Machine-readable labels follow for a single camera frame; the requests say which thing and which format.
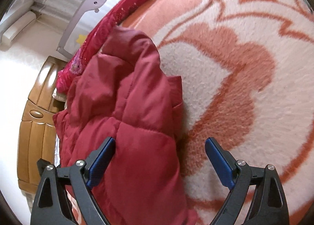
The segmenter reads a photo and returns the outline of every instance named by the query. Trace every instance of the wooden headboard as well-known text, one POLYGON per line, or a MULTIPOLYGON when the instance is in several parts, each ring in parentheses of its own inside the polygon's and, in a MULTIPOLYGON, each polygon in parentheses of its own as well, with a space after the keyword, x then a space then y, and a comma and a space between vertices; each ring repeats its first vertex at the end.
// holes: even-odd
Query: wooden headboard
POLYGON ((42 158, 54 163, 56 129, 53 114, 64 109, 64 103, 52 98, 57 72, 65 61, 49 56, 42 66, 26 101, 18 137, 18 185, 35 194, 40 181, 37 161, 42 158))

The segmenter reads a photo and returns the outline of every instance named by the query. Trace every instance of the blue gripper pad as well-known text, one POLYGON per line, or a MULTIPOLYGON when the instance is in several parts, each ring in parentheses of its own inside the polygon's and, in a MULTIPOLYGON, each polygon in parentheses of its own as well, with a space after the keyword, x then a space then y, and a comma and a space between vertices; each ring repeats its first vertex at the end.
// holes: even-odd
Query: blue gripper pad
POLYGON ((92 151, 87 157, 87 166, 85 167, 87 171, 84 175, 87 177, 86 185, 90 189, 100 183, 113 155, 115 154, 115 150, 116 141, 114 138, 109 137, 106 138, 97 150, 92 151))
POLYGON ((208 138, 205 142, 205 152, 213 165, 221 184, 228 187, 229 190, 232 190, 235 185, 232 176, 232 169, 210 138, 208 138))

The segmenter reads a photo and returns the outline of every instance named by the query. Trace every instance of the screw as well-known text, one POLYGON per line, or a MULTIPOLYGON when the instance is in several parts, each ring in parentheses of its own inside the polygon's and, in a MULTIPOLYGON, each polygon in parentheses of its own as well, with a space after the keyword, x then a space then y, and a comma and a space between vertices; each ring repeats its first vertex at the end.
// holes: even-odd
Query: screw
POLYGON ((237 163, 238 163, 239 166, 244 166, 246 164, 246 162, 244 160, 242 160, 242 159, 239 159, 237 161, 237 163))
POLYGON ((53 169, 53 165, 48 165, 48 166, 47 166, 47 170, 48 170, 48 171, 51 171, 52 169, 53 169))
POLYGON ((76 165, 77 165, 77 166, 82 166, 82 165, 84 165, 84 161, 83 161, 83 160, 78 160, 78 161, 76 162, 76 165))
POLYGON ((275 167, 274 167, 273 165, 268 165, 267 168, 268 168, 269 170, 275 170, 275 167))

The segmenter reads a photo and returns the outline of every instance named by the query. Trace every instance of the yellow star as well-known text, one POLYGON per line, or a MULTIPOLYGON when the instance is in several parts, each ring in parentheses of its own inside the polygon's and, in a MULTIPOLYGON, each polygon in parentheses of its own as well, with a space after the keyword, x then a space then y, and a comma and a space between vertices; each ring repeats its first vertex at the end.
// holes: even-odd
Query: yellow star
POLYGON ((78 39, 76 40, 76 42, 82 46, 82 44, 86 40, 86 37, 87 37, 87 35, 79 34, 78 35, 78 39))

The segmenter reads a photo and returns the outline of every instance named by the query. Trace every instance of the red jacket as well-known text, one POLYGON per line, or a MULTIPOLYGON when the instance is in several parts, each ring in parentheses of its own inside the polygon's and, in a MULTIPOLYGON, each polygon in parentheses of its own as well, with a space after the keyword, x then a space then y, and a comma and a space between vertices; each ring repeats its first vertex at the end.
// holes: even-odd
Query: red jacket
POLYGON ((116 153, 92 192, 113 225, 192 225, 176 155, 183 111, 181 77, 167 77, 153 42, 114 27, 54 116, 61 166, 116 139, 116 153))

